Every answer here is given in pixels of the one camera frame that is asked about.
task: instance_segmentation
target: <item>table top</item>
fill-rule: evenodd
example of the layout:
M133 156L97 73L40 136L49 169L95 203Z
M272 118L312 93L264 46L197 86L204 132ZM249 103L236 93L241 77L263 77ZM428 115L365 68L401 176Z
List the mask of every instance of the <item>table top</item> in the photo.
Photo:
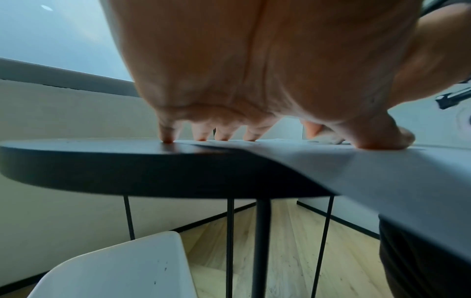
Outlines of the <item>table top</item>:
M0 143L0 172L57 190L171 198L289 198L332 193L270 159L156 139Z

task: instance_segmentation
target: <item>metal rod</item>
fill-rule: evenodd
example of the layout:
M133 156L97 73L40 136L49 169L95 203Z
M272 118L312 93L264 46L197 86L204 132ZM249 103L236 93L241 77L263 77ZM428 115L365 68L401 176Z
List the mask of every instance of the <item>metal rod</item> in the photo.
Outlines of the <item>metal rod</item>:
M266 291L268 251L270 247L271 201L257 199L257 226L255 228L254 273L251 298L263 298Z
M317 259L317 267L315 268L313 293L311 295L311 298L315 298L315 293L317 291L317 285L319 283L320 268L322 266L322 258L324 257L324 249L325 249L325 243L327 241L327 232L329 231L330 216L332 215L332 207L334 205L334 197L335 197L334 195L330 196L330 198L329 198L329 207L327 207L327 214L325 215L324 233L322 234L322 241L320 243L319 257Z
M129 238L131 240L136 239L134 236L134 227L132 225L132 217L131 217L131 208L129 207L129 198L127 195L124 195L124 207L126 208L126 218L128 219L128 230L129 230Z
M227 199L226 298L232 298L234 264L234 199Z

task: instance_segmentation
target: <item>hand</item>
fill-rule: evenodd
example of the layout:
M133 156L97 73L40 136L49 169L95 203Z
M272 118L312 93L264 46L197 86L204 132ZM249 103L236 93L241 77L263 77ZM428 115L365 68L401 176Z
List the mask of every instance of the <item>hand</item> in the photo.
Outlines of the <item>hand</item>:
M160 138L183 121L197 140L256 140L293 115L360 148L401 149L414 137L387 113L392 80L420 0L103 0Z
M465 80L471 74L471 5L454 4L422 17L409 43L392 91L388 108L432 96ZM341 137L328 127L302 120L307 138Z

